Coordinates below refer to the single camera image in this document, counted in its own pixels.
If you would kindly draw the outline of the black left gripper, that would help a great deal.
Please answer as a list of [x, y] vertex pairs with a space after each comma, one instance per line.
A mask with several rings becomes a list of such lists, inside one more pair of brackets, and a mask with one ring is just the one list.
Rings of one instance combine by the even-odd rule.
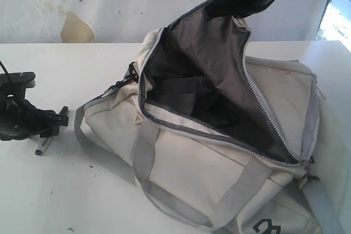
[[[25, 140], [40, 134], [40, 138], [59, 135], [59, 127], [69, 123], [68, 109], [59, 113], [39, 110], [21, 96], [1, 94], [1, 141]], [[41, 126], [50, 128], [41, 133]]]

